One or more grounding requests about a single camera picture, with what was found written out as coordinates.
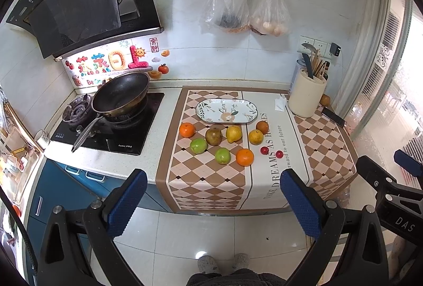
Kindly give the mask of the yellow pear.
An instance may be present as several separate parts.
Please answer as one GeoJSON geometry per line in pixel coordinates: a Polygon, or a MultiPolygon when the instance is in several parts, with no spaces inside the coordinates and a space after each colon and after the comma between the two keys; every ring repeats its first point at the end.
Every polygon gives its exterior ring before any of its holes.
{"type": "Polygon", "coordinates": [[[226,138],[228,143],[234,143],[242,138],[242,129],[240,126],[231,125],[226,130],[226,138]]]}

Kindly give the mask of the dark orange fruit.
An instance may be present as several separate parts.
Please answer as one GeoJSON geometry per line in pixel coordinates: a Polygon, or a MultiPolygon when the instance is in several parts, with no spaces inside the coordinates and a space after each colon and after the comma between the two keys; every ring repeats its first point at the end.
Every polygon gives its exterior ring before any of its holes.
{"type": "Polygon", "coordinates": [[[266,135],[268,131],[270,130],[270,127],[266,121],[262,120],[256,123],[256,129],[260,130],[264,135],[266,135]]]}

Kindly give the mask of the brown pear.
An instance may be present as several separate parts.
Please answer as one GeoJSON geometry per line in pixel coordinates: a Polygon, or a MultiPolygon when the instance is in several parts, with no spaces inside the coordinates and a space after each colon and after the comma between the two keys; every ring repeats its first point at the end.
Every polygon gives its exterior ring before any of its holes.
{"type": "Polygon", "coordinates": [[[211,146],[218,146],[222,141],[222,132],[217,128],[210,128],[205,133],[205,139],[211,146]]]}

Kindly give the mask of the plastic bag with eggs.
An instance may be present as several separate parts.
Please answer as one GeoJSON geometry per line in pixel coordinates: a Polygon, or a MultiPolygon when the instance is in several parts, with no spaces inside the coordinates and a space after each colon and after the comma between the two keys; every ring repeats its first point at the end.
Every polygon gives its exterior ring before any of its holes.
{"type": "Polygon", "coordinates": [[[260,36],[281,37],[289,32],[290,14],[284,0],[253,0],[250,30],[260,36]]]}

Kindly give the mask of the cream utensil holder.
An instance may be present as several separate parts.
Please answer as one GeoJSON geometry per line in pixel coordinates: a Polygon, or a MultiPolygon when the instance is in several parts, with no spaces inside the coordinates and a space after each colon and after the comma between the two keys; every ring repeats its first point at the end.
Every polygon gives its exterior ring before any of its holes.
{"type": "Polygon", "coordinates": [[[304,69],[300,70],[288,99],[289,109],[299,117],[312,117],[318,108],[326,85],[327,81],[325,79],[319,79],[318,77],[311,79],[304,69]]]}

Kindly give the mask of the orange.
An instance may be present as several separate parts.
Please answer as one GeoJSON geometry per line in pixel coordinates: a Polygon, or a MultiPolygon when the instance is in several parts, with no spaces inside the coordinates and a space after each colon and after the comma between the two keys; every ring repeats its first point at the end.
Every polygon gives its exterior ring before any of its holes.
{"type": "Polygon", "coordinates": [[[195,126],[189,122],[181,123],[178,131],[183,138],[193,137],[196,133],[195,126]]]}
{"type": "Polygon", "coordinates": [[[255,159],[254,153],[250,149],[240,149],[236,153],[236,162],[242,167],[250,166],[255,159]]]}

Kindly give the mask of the black smartphone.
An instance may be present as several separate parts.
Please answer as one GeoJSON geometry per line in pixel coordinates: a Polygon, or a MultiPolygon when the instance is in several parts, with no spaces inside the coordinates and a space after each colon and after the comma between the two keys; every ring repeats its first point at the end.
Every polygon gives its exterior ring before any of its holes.
{"type": "Polygon", "coordinates": [[[322,115],[324,115],[327,118],[329,118],[329,120],[331,120],[332,122],[334,122],[335,124],[337,124],[339,127],[344,128],[345,123],[346,123],[345,120],[342,119],[339,115],[335,114],[329,108],[323,107],[321,113],[322,113],[322,115]]]}

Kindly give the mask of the black knife in holder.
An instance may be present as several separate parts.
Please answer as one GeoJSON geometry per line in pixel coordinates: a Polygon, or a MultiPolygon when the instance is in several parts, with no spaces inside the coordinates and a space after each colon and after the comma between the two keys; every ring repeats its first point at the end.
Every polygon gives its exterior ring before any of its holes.
{"type": "Polygon", "coordinates": [[[310,79],[313,79],[313,71],[312,71],[312,64],[311,64],[311,60],[308,54],[302,53],[302,58],[304,60],[305,63],[305,67],[307,70],[307,76],[310,79]]]}

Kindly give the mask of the checkered brown table mat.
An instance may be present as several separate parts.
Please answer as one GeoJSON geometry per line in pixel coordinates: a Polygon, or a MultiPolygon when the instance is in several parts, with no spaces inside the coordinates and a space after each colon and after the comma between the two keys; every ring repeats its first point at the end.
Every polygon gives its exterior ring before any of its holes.
{"type": "Polygon", "coordinates": [[[292,169],[309,187],[324,199],[344,190],[356,175],[356,152],[346,131],[316,109],[312,117],[302,118],[285,109],[275,111],[279,91],[262,89],[201,89],[181,90],[165,138],[155,175],[155,184],[172,212],[190,214],[264,214],[287,207],[280,191],[280,174],[292,169]],[[196,115],[196,106],[206,99],[245,99],[258,109],[258,117],[248,124],[212,124],[196,115]],[[249,142],[249,133],[258,121],[266,121],[270,130],[260,145],[249,142]],[[181,123],[195,126],[193,137],[179,134],[181,123]],[[228,143],[226,130],[240,126],[242,138],[228,143]],[[204,138],[210,128],[220,129],[218,146],[208,144],[202,154],[190,149],[193,139],[204,138]],[[269,153],[263,155],[262,147],[269,153]],[[231,161],[220,165],[215,160],[219,148],[227,148],[231,161]],[[254,162],[242,167],[236,162],[240,149],[250,149],[254,162]],[[282,159],[275,156],[282,151],[282,159]]]}

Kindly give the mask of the yellow orange fruit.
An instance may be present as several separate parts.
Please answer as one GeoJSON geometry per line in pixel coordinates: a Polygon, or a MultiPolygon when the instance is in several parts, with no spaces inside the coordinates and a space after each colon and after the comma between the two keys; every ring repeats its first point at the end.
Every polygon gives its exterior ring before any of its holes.
{"type": "Polygon", "coordinates": [[[255,129],[249,133],[248,138],[250,144],[260,145],[264,140],[264,134],[260,130],[255,129]]]}

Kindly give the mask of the black gas stove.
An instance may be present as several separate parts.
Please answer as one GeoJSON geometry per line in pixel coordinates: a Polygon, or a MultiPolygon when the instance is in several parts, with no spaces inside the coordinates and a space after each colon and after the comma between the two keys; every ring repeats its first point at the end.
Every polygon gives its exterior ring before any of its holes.
{"type": "Polygon", "coordinates": [[[124,125],[101,119],[91,129],[82,146],[120,154],[139,155],[148,136],[164,93],[148,93],[141,110],[124,125]]]}

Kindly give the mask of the grey spray can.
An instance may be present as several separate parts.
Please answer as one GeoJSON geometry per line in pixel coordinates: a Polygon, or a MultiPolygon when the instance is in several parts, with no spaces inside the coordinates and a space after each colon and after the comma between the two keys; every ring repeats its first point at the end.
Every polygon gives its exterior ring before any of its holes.
{"type": "Polygon", "coordinates": [[[304,62],[303,58],[297,59],[295,69],[294,69],[294,72],[293,72],[293,75],[292,75],[292,79],[291,79],[291,82],[290,82],[289,93],[292,93],[292,89],[293,89],[293,86],[294,86],[295,81],[297,79],[297,75],[300,73],[301,70],[303,70],[305,68],[306,68],[306,66],[305,66],[305,62],[304,62]]]}

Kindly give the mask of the green apple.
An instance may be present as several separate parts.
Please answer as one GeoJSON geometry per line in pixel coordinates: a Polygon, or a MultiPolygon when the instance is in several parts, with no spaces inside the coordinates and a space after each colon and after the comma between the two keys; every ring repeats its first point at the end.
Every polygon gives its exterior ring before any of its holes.
{"type": "Polygon", "coordinates": [[[231,154],[227,148],[219,148],[214,156],[216,162],[220,165],[227,165],[231,161],[231,154]]]}
{"type": "Polygon", "coordinates": [[[190,149],[194,154],[202,154],[207,150],[208,144],[204,138],[193,139],[190,143],[190,149]]]}

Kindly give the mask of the white wall socket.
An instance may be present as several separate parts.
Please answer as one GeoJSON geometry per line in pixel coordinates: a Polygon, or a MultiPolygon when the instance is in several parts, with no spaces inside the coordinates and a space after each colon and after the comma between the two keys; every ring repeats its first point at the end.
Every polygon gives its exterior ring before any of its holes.
{"type": "Polygon", "coordinates": [[[308,49],[306,46],[303,46],[304,44],[313,46],[316,50],[320,51],[320,55],[325,58],[330,57],[330,43],[327,43],[325,41],[321,41],[318,39],[313,39],[307,36],[300,36],[297,51],[299,53],[307,53],[310,52],[310,49],[308,49]]]}

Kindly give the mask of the red cherry tomato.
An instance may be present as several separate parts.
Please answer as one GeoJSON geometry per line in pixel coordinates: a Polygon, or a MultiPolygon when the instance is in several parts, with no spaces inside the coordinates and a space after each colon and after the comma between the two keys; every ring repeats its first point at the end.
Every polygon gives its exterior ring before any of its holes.
{"type": "Polygon", "coordinates": [[[283,157],[283,152],[282,151],[280,151],[280,150],[278,150],[278,151],[276,151],[276,153],[275,153],[275,156],[278,158],[278,159],[282,159],[282,157],[283,157]]]}
{"type": "Polygon", "coordinates": [[[268,147],[262,147],[260,149],[261,154],[263,155],[267,155],[269,153],[269,148],[268,147]]]}

